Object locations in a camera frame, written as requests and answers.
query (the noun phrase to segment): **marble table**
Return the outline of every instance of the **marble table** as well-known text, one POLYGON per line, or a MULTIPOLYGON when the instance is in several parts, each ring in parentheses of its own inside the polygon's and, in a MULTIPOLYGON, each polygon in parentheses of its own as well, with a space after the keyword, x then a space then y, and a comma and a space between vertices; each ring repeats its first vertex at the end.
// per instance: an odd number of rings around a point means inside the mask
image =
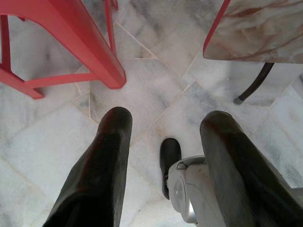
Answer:
POLYGON ((274 63, 303 63, 303 1, 224 0, 205 40, 203 56, 265 62, 254 83, 235 100, 242 103, 274 63))

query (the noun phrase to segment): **red plastic chair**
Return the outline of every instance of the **red plastic chair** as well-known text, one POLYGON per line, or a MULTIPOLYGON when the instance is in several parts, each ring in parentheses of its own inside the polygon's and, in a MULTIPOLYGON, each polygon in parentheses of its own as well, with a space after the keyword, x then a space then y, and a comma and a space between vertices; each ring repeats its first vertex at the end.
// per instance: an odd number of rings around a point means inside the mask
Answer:
POLYGON ((107 45, 80 0, 0 0, 2 63, 0 82, 32 97, 44 96, 35 90, 72 82, 100 80, 111 89, 122 88, 125 72, 116 57, 110 3, 105 0, 107 30, 111 48, 107 45), (24 81, 11 71, 8 16, 30 19, 51 33, 75 55, 91 73, 68 74, 24 81))

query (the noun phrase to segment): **floor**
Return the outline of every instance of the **floor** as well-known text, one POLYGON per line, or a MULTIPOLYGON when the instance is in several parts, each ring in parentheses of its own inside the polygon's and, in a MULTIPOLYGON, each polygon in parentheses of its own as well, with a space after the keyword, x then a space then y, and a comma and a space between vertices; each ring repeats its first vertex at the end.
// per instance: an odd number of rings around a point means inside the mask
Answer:
MULTIPOLYGON (((0 226, 42 226, 114 106, 134 120, 122 227, 192 226, 161 195, 159 148, 174 137, 183 157, 203 154, 199 125, 212 110, 232 114, 290 186, 303 187, 303 65, 276 64, 255 94, 234 105, 262 63, 203 59, 222 0, 119 2, 114 30, 127 74, 123 89, 74 83, 42 88, 45 98, 32 100, 0 84, 0 226)), ((103 2, 84 4, 106 35, 103 2)), ((87 71, 40 26, 16 17, 9 26, 13 71, 23 79, 87 71)))

